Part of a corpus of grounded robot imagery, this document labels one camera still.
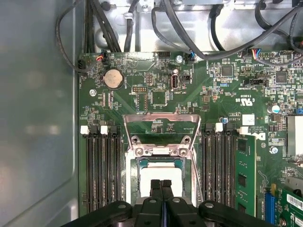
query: white label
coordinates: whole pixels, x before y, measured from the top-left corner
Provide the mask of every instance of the white label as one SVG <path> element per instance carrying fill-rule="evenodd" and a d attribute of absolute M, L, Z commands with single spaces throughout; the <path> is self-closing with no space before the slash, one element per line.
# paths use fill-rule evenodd
<path fill-rule="evenodd" d="M 242 115 L 242 125 L 255 125 L 255 115 L 254 114 L 243 114 Z"/>
<path fill-rule="evenodd" d="M 303 210 L 303 202 L 300 200 L 297 200 L 295 197 L 291 195 L 287 195 L 287 202 L 294 205 L 295 207 L 299 208 L 300 210 Z"/>
<path fill-rule="evenodd" d="M 295 217 L 294 221 L 298 226 L 303 227 L 303 221 L 301 219 Z"/>

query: screw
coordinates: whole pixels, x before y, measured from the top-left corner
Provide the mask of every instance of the screw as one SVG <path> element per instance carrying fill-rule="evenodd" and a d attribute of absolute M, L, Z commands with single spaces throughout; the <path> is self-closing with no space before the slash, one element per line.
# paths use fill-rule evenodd
<path fill-rule="evenodd" d="M 213 208 L 214 205 L 210 202 L 207 202 L 206 204 L 204 204 L 207 208 Z"/>
<path fill-rule="evenodd" d="M 141 148 L 137 148 L 134 152 L 137 156 L 141 156 L 143 154 L 143 150 Z"/>
<path fill-rule="evenodd" d="M 178 55 L 176 57 L 176 63 L 182 63 L 183 62 L 183 57 L 181 55 Z"/>
<path fill-rule="evenodd" d="M 276 147 L 271 147 L 270 149 L 269 149 L 269 152 L 270 152 L 270 154 L 272 154 L 272 155 L 274 155 L 274 154 L 276 154 L 276 153 L 278 153 L 278 148 L 276 148 Z"/>
<path fill-rule="evenodd" d="M 186 149 L 180 149 L 179 155 L 182 156 L 182 157 L 186 156 L 187 155 L 187 150 Z"/>
<path fill-rule="evenodd" d="M 179 198 L 174 198 L 172 199 L 173 202 L 181 202 L 181 200 Z"/>
<path fill-rule="evenodd" d="M 148 5 L 143 5 L 143 6 L 142 6 L 142 10 L 143 10 L 144 12 L 147 12 L 147 11 L 148 11 Z"/>
<path fill-rule="evenodd" d="M 89 95 L 90 96 L 94 97 L 94 96 L 96 96 L 96 94 L 97 94 L 97 91 L 95 89 L 89 90 Z"/>

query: integrated circuit chip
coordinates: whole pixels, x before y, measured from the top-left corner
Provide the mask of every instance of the integrated circuit chip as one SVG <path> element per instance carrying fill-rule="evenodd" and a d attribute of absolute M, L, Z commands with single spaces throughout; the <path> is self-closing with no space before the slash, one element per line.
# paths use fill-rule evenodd
<path fill-rule="evenodd" d="M 238 211 L 242 213 L 246 213 L 246 207 L 244 207 L 242 204 L 238 203 Z"/>
<path fill-rule="evenodd" d="M 209 105 L 203 105 L 202 106 L 202 110 L 209 110 L 210 109 L 210 106 Z"/>
<path fill-rule="evenodd" d="M 209 103 L 210 102 L 210 96 L 203 96 L 203 102 Z"/>
<path fill-rule="evenodd" d="M 246 187 L 246 177 L 241 174 L 238 174 L 238 184 L 243 187 Z"/>
<path fill-rule="evenodd" d="M 221 75 L 223 77 L 231 77 L 232 76 L 232 65 L 223 65 L 221 67 Z"/>
<path fill-rule="evenodd" d="M 153 105 L 164 105 L 165 104 L 165 92 L 154 91 L 152 93 L 152 104 Z"/>
<path fill-rule="evenodd" d="M 286 71 L 278 71 L 278 72 L 276 72 L 276 83 L 277 84 L 285 84 L 285 83 L 287 83 L 287 72 Z"/>
<path fill-rule="evenodd" d="M 238 150 L 246 152 L 246 140 L 238 140 Z"/>

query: memory chip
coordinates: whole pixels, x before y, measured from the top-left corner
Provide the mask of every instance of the memory chip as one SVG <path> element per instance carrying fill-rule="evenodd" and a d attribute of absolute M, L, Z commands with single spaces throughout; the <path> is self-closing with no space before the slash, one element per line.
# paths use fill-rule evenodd
<path fill-rule="evenodd" d="M 287 72 L 286 71 L 276 72 L 276 83 L 278 83 L 278 84 L 287 83 Z"/>
<path fill-rule="evenodd" d="M 242 213 L 246 213 L 246 207 L 244 207 L 242 204 L 238 203 L 238 211 Z"/>
<path fill-rule="evenodd" d="M 246 152 L 246 140 L 238 140 L 238 150 Z"/>
<path fill-rule="evenodd" d="M 202 106 L 202 110 L 209 110 L 210 109 L 210 106 L 209 105 L 203 105 Z"/>
<path fill-rule="evenodd" d="M 246 187 L 246 177 L 241 174 L 238 174 L 238 184 L 243 187 Z"/>
<path fill-rule="evenodd" d="M 221 75 L 223 77 L 231 77 L 232 76 L 232 65 L 223 65 L 221 67 Z"/>

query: power cable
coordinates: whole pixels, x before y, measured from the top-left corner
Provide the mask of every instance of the power cable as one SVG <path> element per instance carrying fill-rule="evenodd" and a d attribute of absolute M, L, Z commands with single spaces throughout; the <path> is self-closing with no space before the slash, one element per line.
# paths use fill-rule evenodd
<path fill-rule="evenodd" d="M 157 28 L 157 16 L 156 16 L 156 12 L 158 11 L 161 11 L 159 7 L 154 7 L 152 10 L 152 13 L 151 13 L 151 17 L 152 17 L 152 20 L 151 20 L 151 23 L 152 23 L 152 28 L 153 28 L 153 31 L 154 33 L 157 35 L 157 37 L 162 41 L 164 42 L 165 44 L 177 49 L 177 50 L 180 50 L 182 52 L 185 52 L 185 53 L 188 53 L 188 54 L 191 54 L 191 51 L 189 50 L 185 50 L 183 49 L 182 47 L 174 44 L 173 42 L 169 41 L 167 38 L 164 37 L 164 35 L 162 35 L 162 33 L 158 30 Z"/>
<path fill-rule="evenodd" d="M 301 7 L 295 7 L 290 12 L 288 12 L 285 16 L 283 16 L 278 22 L 276 22 L 269 30 L 265 31 L 258 37 L 254 38 L 250 42 L 241 45 L 235 49 L 232 49 L 230 51 L 225 51 L 217 54 L 203 54 L 199 48 L 195 45 L 195 43 L 191 40 L 191 38 L 188 36 L 187 32 L 185 31 L 184 27 L 180 23 L 170 0 L 162 0 L 162 3 L 165 6 L 166 14 L 171 21 L 171 24 L 175 31 L 177 32 L 178 36 L 181 38 L 181 40 L 189 47 L 190 50 L 192 50 L 197 56 L 199 56 L 201 59 L 204 60 L 219 60 L 222 58 L 227 58 L 233 54 L 236 54 L 238 52 L 241 52 L 243 50 L 246 50 L 248 48 L 253 47 L 254 45 L 258 44 L 265 38 L 267 38 L 271 33 L 273 33 L 277 28 L 279 28 L 283 23 L 285 23 L 289 18 L 293 17 L 297 12 L 302 10 Z"/>
<path fill-rule="evenodd" d="M 65 17 L 66 14 L 68 14 L 70 11 L 72 11 L 76 6 L 78 6 L 83 0 L 75 0 L 72 5 L 70 5 L 67 9 L 65 9 L 61 14 L 59 14 L 57 20 L 56 20 L 56 26 L 55 26 L 55 34 L 56 34 L 56 41 L 59 46 L 59 50 L 63 56 L 63 58 L 66 60 L 67 64 L 71 66 L 75 71 L 77 72 L 88 72 L 90 71 L 96 64 L 97 61 L 93 62 L 91 65 L 89 65 L 86 69 L 79 69 L 78 67 L 74 66 L 71 60 L 68 58 L 63 44 L 61 40 L 61 35 L 60 35 L 60 24 L 62 19 Z"/>
<path fill-rule="evenodd" d="M 131 6 L 129 7 L 128 12 L 134 14 L 134 10 L 136 9 L 140 0 L 133 0 Z M 132 36 L 133 36 L 133 26 L 134 22 L 131 19 L 126 20 L 126 38 L 124 44 L 124 52 L 130 52 L 131 44 L 132 44 Z"/>

